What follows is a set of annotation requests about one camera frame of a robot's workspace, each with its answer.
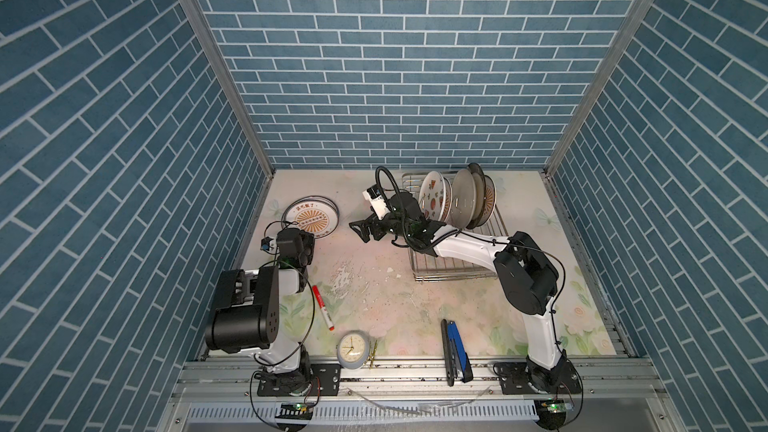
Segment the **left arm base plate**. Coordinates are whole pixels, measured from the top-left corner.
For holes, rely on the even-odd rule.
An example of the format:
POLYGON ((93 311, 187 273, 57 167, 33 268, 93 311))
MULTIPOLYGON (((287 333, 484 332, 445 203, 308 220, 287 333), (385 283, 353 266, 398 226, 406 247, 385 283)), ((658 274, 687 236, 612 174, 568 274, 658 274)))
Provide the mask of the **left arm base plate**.
POLYGON ((335 397, 339 393, 342 367, 336 363, 304 364, 281 374, 257 371, 254 384, 259 397, 335 397))

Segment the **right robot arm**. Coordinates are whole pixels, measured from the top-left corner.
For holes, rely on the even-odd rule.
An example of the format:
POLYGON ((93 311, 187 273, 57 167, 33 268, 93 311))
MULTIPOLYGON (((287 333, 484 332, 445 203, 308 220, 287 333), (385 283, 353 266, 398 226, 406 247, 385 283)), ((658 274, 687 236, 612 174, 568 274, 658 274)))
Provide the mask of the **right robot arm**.
POLYGON ((394 212, 382 218, 373 213, 351 222, 349 227, 365 243, 387 235, 401 237, 402 245, 416 253, 458 259, 494 272, 507 301, 523 314, 530 385, 538 392, 557 391, 569 365, 554 321, 560 274, 528 234, 493 237, 424 217, 404 218, 394 212))

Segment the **orange sunburst plate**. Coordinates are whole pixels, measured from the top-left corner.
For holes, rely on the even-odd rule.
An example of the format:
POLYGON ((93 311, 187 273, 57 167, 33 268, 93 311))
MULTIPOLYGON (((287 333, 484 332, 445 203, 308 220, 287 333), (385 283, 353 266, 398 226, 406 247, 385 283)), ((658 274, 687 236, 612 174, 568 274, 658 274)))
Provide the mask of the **orange sunburst plate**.
POLYGON ((282 214, 282 220, 311 233, 316 239, 331 235, 340 223, 338 206, 324 196, 312 195, 292 203, 282 214))

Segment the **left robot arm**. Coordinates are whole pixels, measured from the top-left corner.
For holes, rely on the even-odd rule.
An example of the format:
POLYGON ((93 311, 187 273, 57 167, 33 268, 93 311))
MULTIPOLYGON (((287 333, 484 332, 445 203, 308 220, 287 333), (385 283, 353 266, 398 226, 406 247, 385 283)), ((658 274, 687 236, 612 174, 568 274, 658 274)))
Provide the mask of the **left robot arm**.
POLYGON ((288 227, 267 243, 277 257, 256 270, 222 272, 208 314, 204 338, 211 351, 248 353, 261 367, 263 380, 309 381, 308 352, 302 341, 279 331, 280 298, 310 288, 315 236, 288 227))

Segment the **brown patterned plate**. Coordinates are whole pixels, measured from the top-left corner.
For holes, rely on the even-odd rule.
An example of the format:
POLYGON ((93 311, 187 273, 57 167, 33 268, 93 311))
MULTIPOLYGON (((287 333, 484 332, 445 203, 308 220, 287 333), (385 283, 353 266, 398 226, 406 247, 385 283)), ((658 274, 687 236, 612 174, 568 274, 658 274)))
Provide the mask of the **brown patterned plate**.
POLYGON ((484 225, 492 216, 496 204, 496 187, 493 179, 485 175, 485 191, 482 215, 479 218, 479 226, 484 225))

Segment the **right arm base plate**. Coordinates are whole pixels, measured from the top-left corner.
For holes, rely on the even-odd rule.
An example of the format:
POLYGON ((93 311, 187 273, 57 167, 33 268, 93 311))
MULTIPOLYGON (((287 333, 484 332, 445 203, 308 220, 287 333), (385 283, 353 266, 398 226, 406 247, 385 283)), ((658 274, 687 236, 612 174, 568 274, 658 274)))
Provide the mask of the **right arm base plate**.
POLYGON ((526 359, 525 361, 496 362, 492 372, 498 378, 504 395, 556 395, 583 392, 580 375, 572 362, 562 357, 553 369, 526 359))

